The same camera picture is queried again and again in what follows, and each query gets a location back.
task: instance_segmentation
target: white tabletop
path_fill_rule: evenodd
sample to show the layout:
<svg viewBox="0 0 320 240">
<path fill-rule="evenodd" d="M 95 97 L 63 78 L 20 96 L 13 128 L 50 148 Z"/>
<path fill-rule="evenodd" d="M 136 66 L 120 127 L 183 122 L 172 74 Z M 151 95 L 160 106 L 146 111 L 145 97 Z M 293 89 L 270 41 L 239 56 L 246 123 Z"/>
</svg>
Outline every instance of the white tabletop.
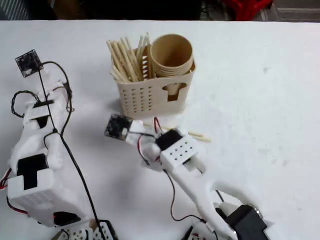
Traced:
<svg viewBox="0 0 320 240">
<path fill-rule="evenodd" d="M 187 37 L 197 70 L 183 114 L 161 118 L 212 138 L 201 143 L 217 179 L 233 184 L 273 222 L 271 240 L 318 237 L 320 222 L 320 24 L 189 21 L 0 21 L 0 173 L 8 168 L 22 120 L 11 114 L 25 89 L 15 57 L 36 49 L 66 70 L 75 112 L 65 139 L 81 167 L 100 219 L 120 240 L 178 240 L 191 220 L 170 217 L 172 188 L 164 173 L 140 166 L 137 150 L 103 135 L 119 112 L 106 40 L 132 45 L 177 33 Z M 23 97 L 17 109 L 23 111 Z M 69 159 L 66 169 L 84 190 Z M 1 239 L 49 239 L 57 231 L 11 211 L 0 192 Z M 196 213 L 177 187 L 177 217 Z"/>
</svg>

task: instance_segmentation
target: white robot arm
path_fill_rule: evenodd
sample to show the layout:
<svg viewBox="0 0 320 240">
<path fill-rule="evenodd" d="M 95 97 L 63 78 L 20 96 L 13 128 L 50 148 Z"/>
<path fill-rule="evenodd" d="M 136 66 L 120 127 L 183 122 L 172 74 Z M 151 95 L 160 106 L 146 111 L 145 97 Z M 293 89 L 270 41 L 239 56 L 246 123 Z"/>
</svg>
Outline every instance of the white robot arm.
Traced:
<svg viewBox="0 0 320 240">
<path fill-rule="evenodd" d="M 38 100 L 32 98 L 26 104 L 21 138 L 9 160 L 15 176 L 8 179 L 7 197 L 39 223 L 60 227 L 88 221 L 90 208 L 67 187 L 61 174 L 65 148 L 60 136 L 51 134 L 54 127 L 47 104 L 60 133 L 68 115 L 66 89 L 60 80 L 44 81 L 47 101 L 41 90 Z"/>
<path fill-rule="evenodd" d="M 212 192 L 219 190 L 216 179 L 210 166 L 202 161 L 198 142 L 188 135 L 188 131 L 176 128 L 154 133 L 145 128 L 142 121 L 113 114 L 105 135 L 137 146 L 145 167 L 165 171 L 171 176 L 194 202 L 211 232 L 216 231 L 232 240 L 268 239 L 264 233 L 267 225 L 259 211 L 238 191 L 230 188 L 224 192 L 238 198 L 243 204 L 240 207 L 227 202 L 214 206 Z M 144 147 L 141 146 L 141 136 L 146 136 Z M 193 171 L 199 171 L 199 174 L 195 176 Z"/>
</svg>

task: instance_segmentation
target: dark floor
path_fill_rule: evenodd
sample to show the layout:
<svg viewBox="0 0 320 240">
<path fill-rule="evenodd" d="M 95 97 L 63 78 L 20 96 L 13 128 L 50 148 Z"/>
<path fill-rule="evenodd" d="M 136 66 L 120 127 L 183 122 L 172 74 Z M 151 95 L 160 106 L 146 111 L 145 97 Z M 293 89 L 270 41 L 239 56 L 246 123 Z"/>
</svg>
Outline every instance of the dark floor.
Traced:
<svg viewBox="0 0 320 240">
<path fill-rule="evenodd" d="M 200 20 L 231 21 L 233 11 L 221 2 L 203 1 Z M 271 9 L 261 10 L 253 20 L 320 23 L 320 0 L 275 0 Z"/>
</svg>

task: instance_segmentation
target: red object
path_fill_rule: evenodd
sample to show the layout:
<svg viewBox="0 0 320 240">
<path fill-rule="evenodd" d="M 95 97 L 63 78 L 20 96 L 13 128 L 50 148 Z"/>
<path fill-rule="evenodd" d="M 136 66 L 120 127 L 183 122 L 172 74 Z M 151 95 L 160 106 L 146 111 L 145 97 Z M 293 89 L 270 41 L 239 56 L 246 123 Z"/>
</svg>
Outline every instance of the red object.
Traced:
<svg viewBox="0 0 320 240">
<path fill-rule="evenodd" d="M 250 21 L 261 9 L 271 6 L 273 0 L 223 0 L 235 11 L 236 21 Z"/>
</svg>

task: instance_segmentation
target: paper cup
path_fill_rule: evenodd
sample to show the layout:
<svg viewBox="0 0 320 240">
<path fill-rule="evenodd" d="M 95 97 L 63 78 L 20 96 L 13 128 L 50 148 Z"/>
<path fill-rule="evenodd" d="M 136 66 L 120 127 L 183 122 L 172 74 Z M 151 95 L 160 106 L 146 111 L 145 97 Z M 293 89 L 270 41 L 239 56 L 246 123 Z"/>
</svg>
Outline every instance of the paper cup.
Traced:
<svg viewBox="0 0 320 240">
<path fill-rule="evenodd" d="M 180 76 L 193 63 L 191 43 L 183 36 L 168 34 L 158 37 L 150 47 L 150 58 L 157 76 Z"/>
</svg>

